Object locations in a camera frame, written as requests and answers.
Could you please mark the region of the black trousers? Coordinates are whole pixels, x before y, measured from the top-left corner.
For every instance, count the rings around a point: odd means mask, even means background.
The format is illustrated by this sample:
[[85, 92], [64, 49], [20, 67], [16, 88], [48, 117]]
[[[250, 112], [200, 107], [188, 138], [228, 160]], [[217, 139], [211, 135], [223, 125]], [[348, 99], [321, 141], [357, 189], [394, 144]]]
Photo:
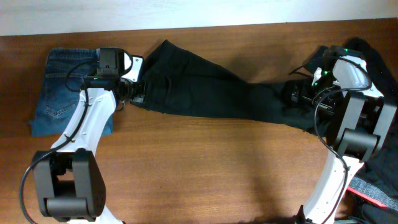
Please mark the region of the black trousers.
[[132, 104], [160, 113], [286, 124], [321, 136], [331, 123], [312, 106], [292, 102], [292, 90], [303, 80], [248, 83], [168, 40], [145, 59], [141, 80], [144, 100], [134, 98]]

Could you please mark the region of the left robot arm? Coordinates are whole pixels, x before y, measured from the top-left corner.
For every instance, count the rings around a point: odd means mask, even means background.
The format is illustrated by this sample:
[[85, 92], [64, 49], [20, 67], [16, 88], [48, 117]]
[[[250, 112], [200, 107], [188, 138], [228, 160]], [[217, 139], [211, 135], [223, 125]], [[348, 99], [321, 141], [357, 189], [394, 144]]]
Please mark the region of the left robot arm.
[[144, 59], [116, 48], [98, 51], [94, 72], [79, 83], [77, 107], [48, 151], [35, 153], [33, 173], [41, 214], [65, 223], [120, 223], [106, 206], [106, 186], [95, 154], [107, 120], [118, 104], [144, 100], [139, 79]]

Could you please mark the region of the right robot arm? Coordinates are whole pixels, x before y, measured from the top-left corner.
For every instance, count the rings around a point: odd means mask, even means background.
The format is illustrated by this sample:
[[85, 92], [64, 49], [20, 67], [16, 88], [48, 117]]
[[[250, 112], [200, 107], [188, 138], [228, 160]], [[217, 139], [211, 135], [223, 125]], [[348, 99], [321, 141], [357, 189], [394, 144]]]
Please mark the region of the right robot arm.
[[[314, 131], [328, 149], [326, 164], [296, 223], [334, 223], [336, 210], [354, 175], [382, 148], [397, 111], [371, 81], [361, 52], [332, 46], [307, 62], [316, 69], [294, 84], [288, 101], [314, 108]], [[320, 135], [321, 116], [330, 120]]]

